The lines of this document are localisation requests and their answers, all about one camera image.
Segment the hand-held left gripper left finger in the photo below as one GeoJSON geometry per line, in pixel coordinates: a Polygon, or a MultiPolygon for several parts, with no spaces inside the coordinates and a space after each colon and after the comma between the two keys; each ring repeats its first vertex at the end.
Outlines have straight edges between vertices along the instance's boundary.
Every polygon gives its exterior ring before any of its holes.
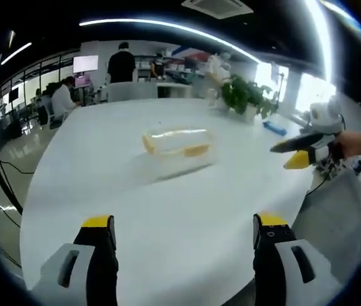
{"type": "Polygon", "coordinates": [[[40,270],[43,305],[117,305],[114,217],[87,219],[72,243],[63,244],[40,270]]]}

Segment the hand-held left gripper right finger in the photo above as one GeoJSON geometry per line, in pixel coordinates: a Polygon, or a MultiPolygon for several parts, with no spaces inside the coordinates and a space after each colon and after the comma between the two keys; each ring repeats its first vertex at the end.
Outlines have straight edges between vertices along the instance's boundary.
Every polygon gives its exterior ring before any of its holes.
{"type": "Polygon", "coordinates": [[[253,249],[256,305],[328,305],[340,288],[329,260],[277,215],[253,216],[253,249]]]}

